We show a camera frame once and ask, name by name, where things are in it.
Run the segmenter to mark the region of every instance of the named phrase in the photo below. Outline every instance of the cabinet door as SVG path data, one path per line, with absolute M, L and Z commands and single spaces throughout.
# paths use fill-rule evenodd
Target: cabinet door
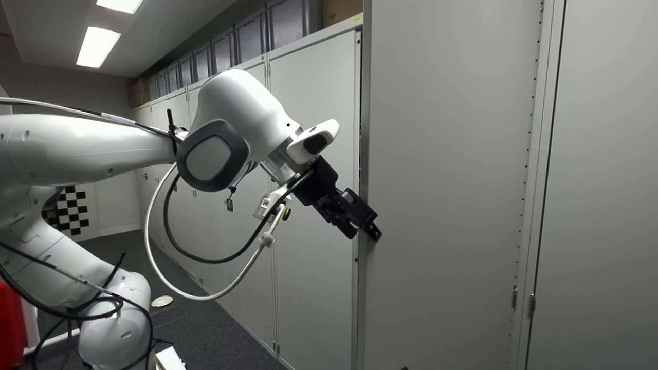
M 338 119 L 326 153 L 340 186 L 358 189 L 357 34 L 272 59 L 272 92 L 289 116 L 311 127 Z M 295 368 L 345 370 L 352 360 L 353 242 L 312 207 L 293 204 L 275 239 L 277 337 Z
M 657 14 L 565 6 L 530 370 L 658 368 Z

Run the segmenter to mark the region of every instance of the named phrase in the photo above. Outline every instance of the fluorescent light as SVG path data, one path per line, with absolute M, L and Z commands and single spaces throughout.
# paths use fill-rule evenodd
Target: fluorescent light
M 117 13 L 127 13 L 127 14 L 137 14 L 140 4 L 142 0 L 97 0 L 97 6 L 111 9 Z
M 119 37 L 121 36 L 116 30 L 89 27 L 76 63 L 86 67 L 102 67 Z

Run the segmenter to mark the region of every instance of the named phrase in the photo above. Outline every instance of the floor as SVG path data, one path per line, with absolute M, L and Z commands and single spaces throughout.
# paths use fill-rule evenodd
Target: floor
M 169 295 L 149 266 L 140 233 L 108 236 L 83 245 L 109 264 L 116 264 L 125 250 L 124 269 L 145 274 L 152 283 L 152 296 Z M 157 250 L 157 257 L 167 275 L 181 283 L 181 288 L 201 295 L 189 275 L 167 255 Z M 284 370 L 284 366 L 248 331 L 242 331 L 242 327 L 232 320 L 216 303 L 189 303 L 178 299 L 170 307 L 152 310 L 152 319 L 155 335 L 175 346 L 188 370 Z M 45 333 L 54 322 L 54 316 L 42 314 L 42 333 Z M 37 368 L 85 370 L 75 344 L 71 346 L 69 355 L 67 344 L 44 349 L 40 354 Z

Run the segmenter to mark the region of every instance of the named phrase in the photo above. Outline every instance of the white robotic arm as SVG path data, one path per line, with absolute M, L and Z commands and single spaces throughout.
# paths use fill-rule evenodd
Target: white robotic arm
M 262 165 L 279 186 L 297 183 L 290 192 L 345 236 L 362 229 L 377 241 L 377 214 L 353 192 L 338 192 L 336 171 L 318 156 L 338 130 L 336 121 L 302 130 L 265 87 L 240 71 L 205 83 L 189 136 L 178 140 L 178 156 L 170 134 L 139 126 L 91 118 L 0 116 L 0 272 L 42 305 L 60 310 L 92 299 L 97 292 L 91 285 L 108 283 L 108 295 L 127 299 L 131 305 L 119 314 L 83 325 L 81 354 L 103 370 L 131 366 L 150 346 L 145 314 L 150 288 L 142 275 L 124 269 L 106 282 L 114 272 L 109 264 L 42 220 L 42 207 L 56 188 L 178 162 L 191 188 L 220 192 Z M 76 280 L 44 269 L 45 264 Z M 109 303 L 97 303 L 89 313 L 109 308 Z

